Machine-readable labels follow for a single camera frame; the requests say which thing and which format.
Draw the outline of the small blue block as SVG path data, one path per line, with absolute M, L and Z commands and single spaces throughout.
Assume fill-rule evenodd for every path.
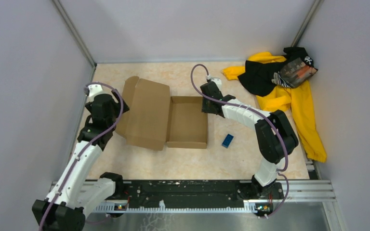
M 226 137 L 224 138 L 223 142 L 222 142 L 222 146 L 225 147 L 225 148 L 228 148 L 233 139 L 234 139 L 233 135 L 227 134 Z

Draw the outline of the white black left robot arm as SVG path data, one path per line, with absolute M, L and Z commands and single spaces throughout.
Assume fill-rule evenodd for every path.
M 90 112 L 74 152 L 62 176 L 44 200 L 36 200 L 32 212 L 40 231 L 80 231 L 86 218 L 105 199 L 125 193 L 122 175 L 105 172 L 84 193 L 81 188 L 97 158 L 113 136 L 123 113 L 129 110 L 118 93 L 96 93 L 86 103 Z

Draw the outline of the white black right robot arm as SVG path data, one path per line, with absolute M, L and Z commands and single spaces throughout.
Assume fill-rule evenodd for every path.
M 252 193 L 265 198 L 273 187 L 277 173 L 288 166 L 288 156 L 298 146 L 298 138 L 281 110 L 254 109 L 232 95 L 223 95 L 221 81 L 213 78 L 200 86 L 202 111 L 237 121 L 255 130 L 262 160 L 252 177 Z

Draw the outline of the brown cardboard box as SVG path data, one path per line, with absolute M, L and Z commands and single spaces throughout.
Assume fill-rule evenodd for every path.
M 138 76 L 125 81 L 129 106 L 116 127 L 127 145 L 161 151 L 164 147 L 206 149 L 208 115 L 201 96 L 172 96 L 170 87 Z

